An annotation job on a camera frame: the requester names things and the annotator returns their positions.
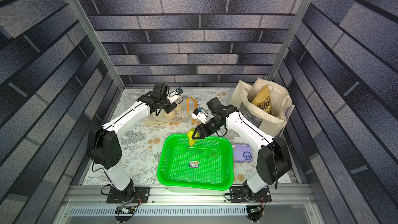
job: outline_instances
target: table surface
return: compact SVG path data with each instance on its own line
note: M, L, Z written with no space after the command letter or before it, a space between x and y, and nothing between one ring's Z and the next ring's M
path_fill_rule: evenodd
M218 97L222 104L227 105L231 99L234 88L182 88L184 100L181 103L186 109L187 97L193 97L198 104L207 109L206 103ZM150 89L124 89L112 119L130 108L137 98ZM186 117L186 122L153 123L148 119L141 120L132 127L120 141L122 148L122 165L127 175L132 178L135 185L159 185L156 171L162 153L164 140L175 133L186 134L189 129L196 127L198 123ZM246 144L236 132L228 130L224 136L232 145ZM252 149L253 162L234 163L234 184L241 184L256 172L257 151ZM92 172L91 165L83 185L105 185L110 183L102 170ZM286 173L279 178L278 183L291 183Z

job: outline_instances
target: cable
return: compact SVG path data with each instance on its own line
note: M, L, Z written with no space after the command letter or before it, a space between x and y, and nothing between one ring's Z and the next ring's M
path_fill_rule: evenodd
M253 131L255 131L260 137L262 137L263 139L265 139L265 140L268 142L268 140L267 140L265 137L263 137L263 136L262 136L260 133L258 133L255 129L253 129L250 125L248 125L246 122L243 121L242 117L240 116L239 109L238 109L237 107L236 107L236 110L238 111L238 115L239 115L240 120L241 120L243 123L245 123L248 127L250 127ZM273 158L274 166L275 166L275 175L276 175L275 190L276 190L277 187L278 187L278 172L277 172L277 170L276 170L276 162L275 162L275 156L274 156L274 151L273 151L272 145L271 145L270 142L268 142L268 144L269 144L269 147L271 148L271 151L272 151L272 158Z
M111 185L110 185L110 184L107 184L107 185L105 185L104 187L102 187L102 189L101 189L101 194L110 196L111 194L105 194L104 192L102 192L103 189L104 189L106 186L109 186L109 187L110 187Z
M113 123L116 123L117 121L121 120L121 119L122 119L124 116L126 116L128 113L130 113L131 111L133 111L134 109L136 109L137 107L141 106L141 105L144 104L144 103L146 103L146 102L141 102L138 106L134 107L134 108L131 109L130 111L128 111L128 112L126 112L125 114L123 114L122 117L118 118L118 119L117 119L115 122L113 122Z
M123 203L121 206L123 207L123 206L126 206L126 205L132 203L132 201L134 201L134 199L135 199L135 197L132 197L131 201L129 201L127 203Z
M207 109L207 110L203 113L206 117L209 116L209 113L207 112L208 110L210 110L210 109Z
M240 196L238 196L238 197L232 197L232 195L233 195L233 193L225 193L225 194L224 194L224 198L225 198L227 201L231 201L231 200L235 200L235 199L238 199L238 198L240 198L240 197L243 197L244 193L242 193L242 194L241 194Z
M140 203L138 203L138 205L137 205L137 207L135 207L135 210L134 210L134 213L132 214L132 217L134 216L134 214L137 212L137 209L138 209L138 207L140 206L140 204L141 204L141 197L140 197L140 195L139 194L137 194L137 193L135 193L137 196L138 196L138 198L140 199Z
M226 133L228 132L228 129L226 128L226 126L224 126L224 128L225 128L225 133L224 133L224 135L222 135L222 136L220 136L220 135L218 134L218 130L216 131L218 137L224 137L224 136L226 135Z
M181 96L182 100L177 105L181 104L184 101L184 97L182 95L179 96Z
M92 172L96 172L96 171L98 171L98 170L100 170L100 169L103 169L103 168L100 167L100 168L94 170L94 161L95 161L95 157L96 157L96 150L97 150L98 140L100 139L102 133L105 132L105 130L108 129L109 127L111 127L111 126L108 126L108 127L105 128L104 130L102 130L102 132L101 132L101 133L98 135L98 137L97 137L96 144L94 145L93 163L92 163L92 165L91 165L91 171L92 171Z
M261 204L261 210L264 210L263 208L263 202L264 202L264 197L260 195L260 204Z
M149 102L149 101L144 101L142 103L152 103L152 104L158 104L158 105L164 105L164 106L171 106L172 104L164 104L164 103L157 103L157 102Z
M168 95L169 97L171 97L171 94L172 94L173 92L176 92L176 94L178 94L178 93L177 93L177 90L174 90L174 91L171 91L170 93L167 93L167 95Z

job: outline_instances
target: transparent plastic bag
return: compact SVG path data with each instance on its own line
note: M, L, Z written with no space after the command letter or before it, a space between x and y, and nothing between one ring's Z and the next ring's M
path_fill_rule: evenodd
M184 99L181 103L179 103L177 105L177 107L168 114L162 109L159 112L158 116L156 116L155 112L153 112L148 117L144 118L144 122L147 124L176 123L176 122L183 123L183 122L191 122L191 121L192 120L188 115L186 99Z

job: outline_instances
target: chips bag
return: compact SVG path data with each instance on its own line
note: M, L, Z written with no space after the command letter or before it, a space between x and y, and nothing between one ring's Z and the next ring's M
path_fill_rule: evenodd
M264 112L272 115L272 108L271 108L271 94L268 89L268 85L263 87L251 101L253 105L259 107Z

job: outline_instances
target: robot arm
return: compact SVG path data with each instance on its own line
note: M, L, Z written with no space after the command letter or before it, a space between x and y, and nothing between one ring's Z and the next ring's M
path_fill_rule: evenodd
M153 90L142 95L132 107L120 116L104 124L102 127L90 128L87 144L87 154L99 164L111 181L111 190L119 195L122 202L129 202L134 196L132 180L127 176L122 163L122 150L119 141L137 122L158 110L166 113L173 111L175 101L182 94L181 88L169 94L167 85L156 83Z
M217 98L207 102L207 106L214 117L203 121L202 113L196 112L193 117L203 123L196 127L192 139L203 139L224 126L237 132L251 147L258 150L257 172L243 183L243 191L248 200L256 198L264 187L274 183L292 168L287 144L281 137L274 139L262 132L242 116L236 107L224 106Z

